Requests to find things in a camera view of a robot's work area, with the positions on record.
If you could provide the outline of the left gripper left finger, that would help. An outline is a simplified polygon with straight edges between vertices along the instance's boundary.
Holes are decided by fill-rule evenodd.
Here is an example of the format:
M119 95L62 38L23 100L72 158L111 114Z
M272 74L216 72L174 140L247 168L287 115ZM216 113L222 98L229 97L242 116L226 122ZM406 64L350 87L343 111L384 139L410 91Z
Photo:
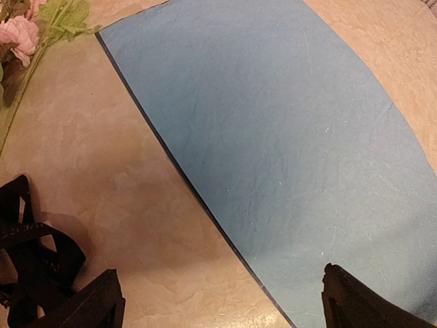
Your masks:
M103 271L82 290L67 295L78 269L39 268L20 274L22 295L39 305L45 315L26 327L121 327L125 298L115 269Z

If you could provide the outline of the black ribbon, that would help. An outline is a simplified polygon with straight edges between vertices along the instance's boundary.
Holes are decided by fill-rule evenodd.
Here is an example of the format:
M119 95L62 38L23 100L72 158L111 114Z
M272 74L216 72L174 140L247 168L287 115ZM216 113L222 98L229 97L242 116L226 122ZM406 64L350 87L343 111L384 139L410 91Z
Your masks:
M33 216L29 181L20 175L1 187L1 248L17 272L1 286L8 325L25 327L74 296L72 285L86 257L76 242Z

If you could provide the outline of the blue wrapping paper sheet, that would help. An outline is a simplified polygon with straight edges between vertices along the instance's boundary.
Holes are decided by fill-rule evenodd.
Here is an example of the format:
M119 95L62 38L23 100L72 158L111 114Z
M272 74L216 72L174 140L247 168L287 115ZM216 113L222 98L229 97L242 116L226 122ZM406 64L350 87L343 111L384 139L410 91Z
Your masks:
M99 36L296 326L324 326L327 263L436 320L436 175L374 74L308 5L170 1Z

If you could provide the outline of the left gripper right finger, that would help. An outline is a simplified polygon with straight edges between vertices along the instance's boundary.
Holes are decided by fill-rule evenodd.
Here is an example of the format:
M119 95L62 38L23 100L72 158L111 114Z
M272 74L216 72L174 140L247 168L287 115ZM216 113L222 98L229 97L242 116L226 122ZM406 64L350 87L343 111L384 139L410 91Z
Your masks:
M388 302L337 264L322 279L327 327L432 327L433 324Z

